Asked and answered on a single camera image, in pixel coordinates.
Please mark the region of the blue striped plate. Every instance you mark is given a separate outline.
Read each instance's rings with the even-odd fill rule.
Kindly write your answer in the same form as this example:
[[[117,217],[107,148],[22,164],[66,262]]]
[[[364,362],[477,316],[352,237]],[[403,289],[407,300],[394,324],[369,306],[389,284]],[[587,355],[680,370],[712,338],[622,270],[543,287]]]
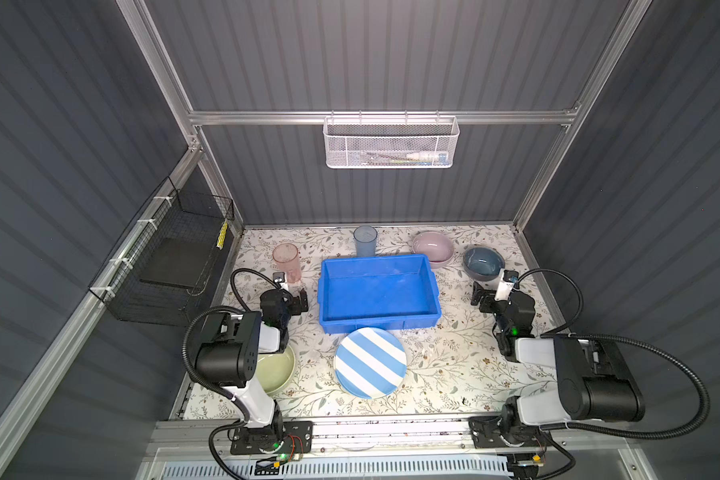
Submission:
[[[378,399],[395,393],[408,371],[407,354],[401,341],[386,330],[363,327],[339,343],[334,373],[349,394]]]

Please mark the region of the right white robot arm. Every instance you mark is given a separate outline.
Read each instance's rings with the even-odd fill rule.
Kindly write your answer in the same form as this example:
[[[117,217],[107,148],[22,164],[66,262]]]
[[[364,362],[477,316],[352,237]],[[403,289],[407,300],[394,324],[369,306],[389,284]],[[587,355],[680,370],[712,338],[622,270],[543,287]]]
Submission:
[[[551,390],[506,400],[497,421],[504,439],[517,441],[528,428],[553,423],[637,422],[644,417],[642,393],[615,342],[534,336],[535,300],[507,282],[496,290],[475,282],[470,304],[494,317],[492,333],[505,360],[555,370]]]

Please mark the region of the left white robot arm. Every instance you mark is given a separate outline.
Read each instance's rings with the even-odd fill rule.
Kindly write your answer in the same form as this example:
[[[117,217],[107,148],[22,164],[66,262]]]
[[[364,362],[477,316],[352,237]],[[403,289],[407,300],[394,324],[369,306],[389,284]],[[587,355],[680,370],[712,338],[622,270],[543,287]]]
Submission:
[[[236,424],[255,434],[282,435],[282,414],[256,377],[261,354],[282,354],[289,322],[309,310],[305,290],[297,295],[271,289],[258,311],[218,305],[190,321],[181,356],[190,379],[231,401],[242,419]]]

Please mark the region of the blue plastic bin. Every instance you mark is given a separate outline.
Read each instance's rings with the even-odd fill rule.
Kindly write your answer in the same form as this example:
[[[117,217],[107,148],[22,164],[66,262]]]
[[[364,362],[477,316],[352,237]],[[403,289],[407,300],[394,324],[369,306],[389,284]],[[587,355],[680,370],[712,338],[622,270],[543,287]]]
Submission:
[[[317,301],[327,334],[431,328],[442,316],[437,280],[422,254],[326,259]]]

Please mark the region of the dark blue ceramic bowl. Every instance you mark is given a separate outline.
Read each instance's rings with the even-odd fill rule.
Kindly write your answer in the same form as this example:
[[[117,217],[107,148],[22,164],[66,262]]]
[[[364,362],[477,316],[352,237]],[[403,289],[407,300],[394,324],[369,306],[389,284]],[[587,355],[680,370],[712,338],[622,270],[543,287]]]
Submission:
[[[493,248],[474,246],[465,251],[462,265],[469,278],[489,282],[499,277],[505,268],[505,260]]]

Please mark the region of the pink plastic cup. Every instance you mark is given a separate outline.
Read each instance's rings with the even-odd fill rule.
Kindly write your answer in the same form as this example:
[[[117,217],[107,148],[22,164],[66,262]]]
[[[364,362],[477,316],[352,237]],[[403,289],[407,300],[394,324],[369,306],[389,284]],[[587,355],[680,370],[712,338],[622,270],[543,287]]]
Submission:
[[[281,243],[277,245],[273,252],[272,258],[278,271],[285,274],[288,283],[298,283],[301,281],[301,264],[299,249],[292,243]]]

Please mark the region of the pink ceramic bowl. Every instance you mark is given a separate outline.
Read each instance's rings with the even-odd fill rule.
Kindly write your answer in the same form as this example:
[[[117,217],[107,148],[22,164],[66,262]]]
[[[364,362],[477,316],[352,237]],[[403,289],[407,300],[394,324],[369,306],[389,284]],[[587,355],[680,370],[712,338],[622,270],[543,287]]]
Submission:
[[[446,235],[436,231],[424,231],[412,241],[412,251],[425,255],[433,270],[445,267],[452,260],[455,246]]]

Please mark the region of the light green bowl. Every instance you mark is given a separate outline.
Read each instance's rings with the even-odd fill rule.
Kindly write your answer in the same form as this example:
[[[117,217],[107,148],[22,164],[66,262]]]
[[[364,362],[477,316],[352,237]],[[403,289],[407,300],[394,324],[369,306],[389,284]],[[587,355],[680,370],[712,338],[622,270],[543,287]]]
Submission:
[[[261,354],[255,376],[264,392],[274,397],[291,381],[295,369],[296,355],[288,345],[282,353]]]

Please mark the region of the yellow tag on basket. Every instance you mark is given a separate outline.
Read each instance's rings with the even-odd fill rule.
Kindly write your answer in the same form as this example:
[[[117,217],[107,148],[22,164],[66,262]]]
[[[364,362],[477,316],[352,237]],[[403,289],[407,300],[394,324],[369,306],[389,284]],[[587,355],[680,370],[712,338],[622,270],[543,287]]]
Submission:
[[[217,249],[222,250],[224,248],[224,243],[225,243],[227,232],[228,232],[228,221],[224,220],[223,223],[221,224],[221,227],[220,227],[217,239],[216,239],[215,246]]]

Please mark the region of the blue plastic cup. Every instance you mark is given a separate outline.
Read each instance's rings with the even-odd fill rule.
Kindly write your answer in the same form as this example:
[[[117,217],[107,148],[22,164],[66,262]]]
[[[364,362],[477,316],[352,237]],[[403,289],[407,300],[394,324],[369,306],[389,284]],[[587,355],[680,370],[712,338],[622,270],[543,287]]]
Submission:
[[[358,226],[353,231],[357,257],[374,257],[378,240],[377,230],[370,225]]]

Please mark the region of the black pad in basket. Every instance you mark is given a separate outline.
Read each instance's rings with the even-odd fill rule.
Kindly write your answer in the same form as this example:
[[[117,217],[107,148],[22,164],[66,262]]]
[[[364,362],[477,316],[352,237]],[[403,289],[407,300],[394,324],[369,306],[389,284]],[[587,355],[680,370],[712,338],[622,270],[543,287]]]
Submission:
[[[201,279],[210,249],[201,243],[165,238],[140,274],[143,283],[192,289]]]

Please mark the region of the white tube in basket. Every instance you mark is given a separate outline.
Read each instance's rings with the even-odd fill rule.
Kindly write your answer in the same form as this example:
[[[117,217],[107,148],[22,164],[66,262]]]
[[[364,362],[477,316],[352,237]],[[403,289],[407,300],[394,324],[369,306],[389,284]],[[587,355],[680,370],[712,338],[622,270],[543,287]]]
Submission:
[[[431,165],[447,165],[449,155],[443,151],[420,151],[408,153],[406,159],[412,162],[431,164]]]

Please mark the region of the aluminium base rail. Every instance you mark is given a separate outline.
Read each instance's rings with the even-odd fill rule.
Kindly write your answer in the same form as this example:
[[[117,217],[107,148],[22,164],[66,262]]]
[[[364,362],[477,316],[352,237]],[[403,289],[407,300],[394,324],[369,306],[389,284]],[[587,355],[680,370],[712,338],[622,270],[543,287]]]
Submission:
[[[277,454],[284,463],[258,468],[262,455],[233,456],[232,433],[216,441],[229,470],[244,479],[518,479],[523,467],[545,476],[575,466],[566,479],[655,479],[657,473],[634,441],[564,430],[552,442],[509,446],[471,428],[469,415],[315,417],[308,433]]]

